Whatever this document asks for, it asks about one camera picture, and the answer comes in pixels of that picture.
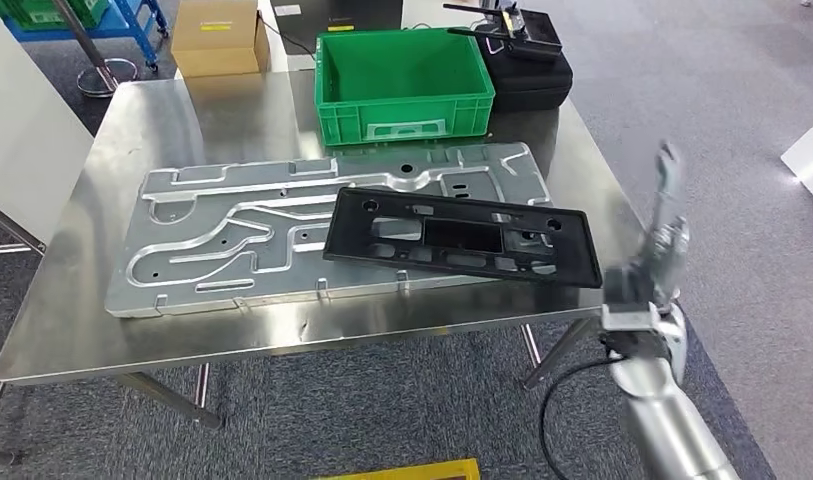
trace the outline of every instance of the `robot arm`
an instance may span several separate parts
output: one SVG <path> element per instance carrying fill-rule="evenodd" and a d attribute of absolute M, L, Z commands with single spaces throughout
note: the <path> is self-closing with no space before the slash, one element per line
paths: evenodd
<path fill-rule="evenodd" d="M 680 159 L 663 143 L 653 223 L 640 254 L 606 272 L 602 339 L 612 378 L 626 398 L 628 421 L 653 478 L 738 479 L 697 408 L 680 388 L 686 325 L 674 303 L 689 240 L 680 215 Z"/>

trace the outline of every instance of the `cardboard box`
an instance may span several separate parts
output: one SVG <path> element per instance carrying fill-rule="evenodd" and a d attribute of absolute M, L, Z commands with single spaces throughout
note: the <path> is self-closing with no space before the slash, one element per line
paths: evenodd
<path fill-rule="evenodd" d="M 264 72 L 265 28 L 256 0 L 183 0 L 170 51 L 183 77 Z"/>

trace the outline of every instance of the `gray carpet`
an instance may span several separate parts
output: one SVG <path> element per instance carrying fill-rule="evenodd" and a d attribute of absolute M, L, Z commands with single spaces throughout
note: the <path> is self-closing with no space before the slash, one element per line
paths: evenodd
<path fill-rule="evenodd" d="M 552 342 L 564 325 L 537 329 Z M 774 478 L 692 336 L 686 390 L 744 479 Z M 600 358 L 596 342 L 566 366 Z M 215 366 L 222 430 L 180 418 L 108 380 L 7 390 L 0 445 L 15 478 L 308 478 L 475 457 L 484 478 L 553 478 L 536 432 L 543 389 L 524 392 L 518 329 L 406 340 Z M 195 369 L 157 372 L 191 391 Z M 605 371 L 560 390 L 548 431 L 572 478 L 642 478 Z"/>
<path fill-rule="evenodd" d="M 173 17 L 175 2 L 162 4 Z M 813 199 L 779 162 L 813 124 L 813 8 L 551 0 L 546 9 L 574 67 L 572 98 L 638 210 L 651 205 L 656 139 L 668 136 L 689 161 L 683 298 L 709 352 L 693 337 L 690 396 L 743 478 L 773 477 L 755 437 L 780 478 L 813 479 Z M 107 102 L 75 92 L 87 66 L 78 47 L 26 47 L 96 131 Z M 140 58 L 126 40 L 100 47 Z M 31 276 L 26 258 L 0 259 L 0 344 Z M 539 329 L 540 341 L 558 328 Z M 569 364 L 599 353 L 589 345 Z M 217 432 L 107 380 L 9 388 L 0 446 L 29 456 L 0 477 L 299 478 L 475 456 L 487 478 L 541 478 L 538 393 L 514 383 L 525 367 L 514 329 L 222 364 L 209 399 L 227 416 Z M 552 444 L 572 478 L 639 478 L 603 375 L 563 392 Z M 193 390 L 191 369 L 158 376 Z"/>

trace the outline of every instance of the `yellow label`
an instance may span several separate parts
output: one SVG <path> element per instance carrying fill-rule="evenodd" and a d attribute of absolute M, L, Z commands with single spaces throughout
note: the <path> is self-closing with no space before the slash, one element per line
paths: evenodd
<path fill-rule="evenodd" d="M 219 32 L 232 30 L 232 22 L 203 22 L 200 24 L 201 32 Z"/>
<path fill-rule="evenodd" d="M 476 459 L 454 460 L 416 467 L 394 468 L 379 472 L 330 477 L 326 480 L 479 480 Z"/>

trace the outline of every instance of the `table surface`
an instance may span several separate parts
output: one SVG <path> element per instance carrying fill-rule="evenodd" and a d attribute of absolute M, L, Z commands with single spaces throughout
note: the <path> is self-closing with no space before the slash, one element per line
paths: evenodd
<path fill-rule="evenodd" d="M 599 311 L 600 290 L 498 281 L 160 318 L 108 314 L 106 287 L 146 172 L 337 153 L 321 146 L 313 87 L 311 71 L 122 85 L 3 346 L 0 381 L 56 382 Z M 587 213 L 601 268 L 635 252 L 639 220 L 570 101 L 494 115 L 489 132 L 364 148 L 523 141 L 554 204 Z"/>

